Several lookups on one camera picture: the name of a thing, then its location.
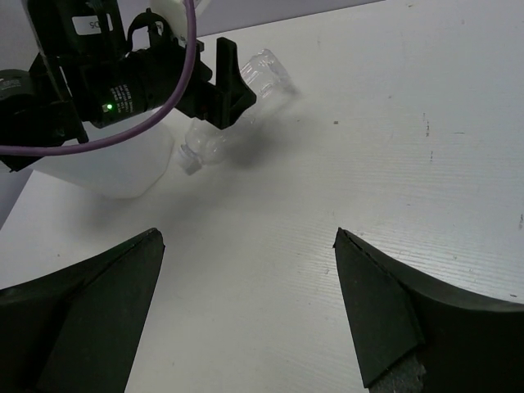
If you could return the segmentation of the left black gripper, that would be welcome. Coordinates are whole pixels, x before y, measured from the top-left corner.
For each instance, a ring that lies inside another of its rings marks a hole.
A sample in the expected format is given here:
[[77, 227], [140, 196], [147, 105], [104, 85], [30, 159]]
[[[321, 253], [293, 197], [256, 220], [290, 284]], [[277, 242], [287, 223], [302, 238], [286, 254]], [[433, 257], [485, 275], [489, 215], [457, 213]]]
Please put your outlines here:
[[[98, 128], [161, 107], [183, 72], [186, 48], [169, 39], [150, 6], [124, 26], [117, 1], [59, 1], [61, 45], [55, 56], [79, 117]], [[196, 62], [179, 110], [218, 129], [234, 125], [257, 100], [238, 65], [237, 44], [216, 40], [215, 71]]]

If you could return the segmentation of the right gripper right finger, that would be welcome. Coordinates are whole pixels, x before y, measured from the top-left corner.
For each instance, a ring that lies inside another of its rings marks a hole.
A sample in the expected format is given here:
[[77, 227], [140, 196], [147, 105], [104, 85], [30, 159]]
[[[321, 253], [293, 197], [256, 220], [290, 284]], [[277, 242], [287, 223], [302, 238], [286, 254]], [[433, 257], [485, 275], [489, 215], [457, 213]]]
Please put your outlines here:
[[441, 281], [345, 229], [333, 247], [368, 391], [522, 391], [522, 304]]

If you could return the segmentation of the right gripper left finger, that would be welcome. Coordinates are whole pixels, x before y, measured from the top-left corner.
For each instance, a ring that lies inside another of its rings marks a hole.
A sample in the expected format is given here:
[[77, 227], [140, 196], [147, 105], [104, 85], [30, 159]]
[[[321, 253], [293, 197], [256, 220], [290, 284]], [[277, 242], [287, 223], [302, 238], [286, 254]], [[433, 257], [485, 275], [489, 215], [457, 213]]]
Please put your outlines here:
[[151, 228], [1, 291], [3, 392], [123, 392], [165, 252]]

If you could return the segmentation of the white octagonal plastic bin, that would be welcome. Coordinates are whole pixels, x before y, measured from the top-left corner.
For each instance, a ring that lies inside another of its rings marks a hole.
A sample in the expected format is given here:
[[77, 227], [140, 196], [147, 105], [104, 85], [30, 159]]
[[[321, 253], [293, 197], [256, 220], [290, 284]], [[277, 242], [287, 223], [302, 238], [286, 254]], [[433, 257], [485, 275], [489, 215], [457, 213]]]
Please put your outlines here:
[[[40, 58], [54, 88], [61, 98], [68, 98], [75, 105], [55, 56], [55, 50], [62, 41], [56, 13], [57, 2], [59, 1], [26, 1], [24, 9], [38, 43]], [[75, 105], [73, 118], [80, 127], [81, 142], [88, 141], [89, 132], [94, 133], [90, 138], [91, 142], [100, 142], [103, 138], [115, 136], [126, 128], [147, 120], [151, 111], [98, 128], [82, 121]], [[135, 138], [111, 147], [67, 156], [48, 156], [37, 160], [31, 167], [106, 197], [132, 198], [142, 195], [163, 175], [173, 145], [174, 140], [169, 130], [163, 125], [156, 125]]]

